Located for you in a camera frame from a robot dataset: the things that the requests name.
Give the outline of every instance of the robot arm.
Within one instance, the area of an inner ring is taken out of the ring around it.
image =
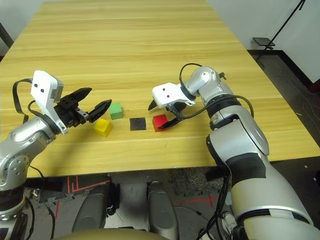
[[[79,90],[61,98],[63,83],[44,71],[35,71],[31,95],[41,113],[12,131],[0,143],[0,240],[23,239],[28,217],[22,210],[25,204],[24,183],[28,167],[57,134],[67,134],[68,128],[102,116],[111,104],[106,100],[91,112],[78,108],[91,88]]]
[[[179,100],[164,104],[161,89],[165,87],[160,85],[152,90],[154,102],[181,118],[175,109]],[[231,172],[233,213],[247,239],[320,239],[320,232],[299,197],[268,161],[265,135],[230,88],[221,82],[219,74],[211,67],[199,67],[185,86],[180,84],[176,90],[181,91],[180,95],[187,90],[185,97],[190,102],[200,96],[206,107],[213,130],[206,144],[216,164],[227,166]]]

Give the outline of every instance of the concrete floor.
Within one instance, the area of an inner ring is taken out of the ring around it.
[[[259,61],[262,63],[261,66],[264,72],[320,146],[319,96],[308,92],[299,79],[296,78],[278,56],[262,56]],[[320,161],[320,158],[315,157],[311,159],[311,161]],[[313,169],[310,169],[312,171],[306,176],[308,181],[304,183],[306,186],[303,186],[305,189],[309,189],[309,185],[314,184],[312,186],[312,195],[308,194],[308,191],[307,193],[305,191],[301,193],[307,196],[307,199],[311,199],[310,201],[306,201],[305,204],[312,205],[312,208],[307,207],[307,209],[314,211],[311,217],[313,217],[317,223],[320,222],[320,208],[319,204],[316,204],[317,201],[315,203],[312,199],[319,197],[320,188],[314,182],[311,175],[314,171],[319,170],[319,168],[320,164],[314,165]],[[134,226],[139,229],[146,229],[146,183],[158,180],[163,182],[164,188],[168,192],[174,205],[188,207],[203,214],[203,216],[199,216],[187,208],[176,208],[180,239],[194,240],[199,230],[206,225],[206,219],[209,219],[214,213],[215,201],[210,200],[218,197],[217,189],[221,186],[221,181],[208,184],[205,178],[201,177],[204,176],[208,169],[209,168],[191,168],[111,173],[112,181],[121,184],[122,202],[117,213],[107,218],[105,227]],[[290,178],[290,173],[286,170],[289,169],[288,167],[279,166],[279,169],[283,171],[283,174],[287,178]],[[71,232],[74,219],[86,193],[88,192],[75,195],[72,200],[60,201],[56,219],[55,237],[64,236]],[[39,203],[34,202],[34,205],[36,208],[36,219],[35,229],[31,239],[49,239],[52,225],[48,211]],[[56,212],[56,206],[51,207],[51,209],[54,213]]]

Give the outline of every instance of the colored block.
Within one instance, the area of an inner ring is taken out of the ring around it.
[[[159,129],[166,122],[168,122],[168,119],[167,119],[167,116],[165,114],[154,116],[153,119],[152,119],[152,124],[153,124],[154,131],[160,132],[160,131],[167,130],[167,128]]]
[[[120,103],[112,103],[109,107],[109,112],[112,120],[122,119],[124,117]]]
[[[94,125],[94,131],[102,137],[107,137],[112,129],[112,124],[110,121],[99,118]]]
[[[146,129],[146,119],[144,117],[130,118],[130,131],[140,131]]]

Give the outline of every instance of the wooden table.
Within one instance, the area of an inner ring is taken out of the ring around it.
[[[154,132],[152,117],[166,111],[148,112],[152,88],[178,83],[181,66],[189,62],[225,72],[234,93],[251,101],[270,161],[320,155],[295,113],[204,0],[44,3],[0,63],[2,139],[23,120],[14,110],[13,83],[44,70],[64,82],[62,95],[93,88],[80,103],[83,110],[112,99],[124,111],[123,119],[112,121],[108,138],[95,134],[90,123],[57,136],[32,162],[45,176],[214,165],[205,144],[211,131],[206,113]],[[185,80],[193,70],[185,71]],[[30,87],[19,88],[25,108]],[[186,113],[202,107],[199,102]],[[140,117],[147,130],[130,131],[129,118]],[[29,169],[28,176],[39,175]]]

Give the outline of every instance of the yellow cube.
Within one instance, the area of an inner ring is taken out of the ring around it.
[[[94,125],[94,131],[100,136],[107,137],[111,132],[112,124],[110,121],[99,118]]]

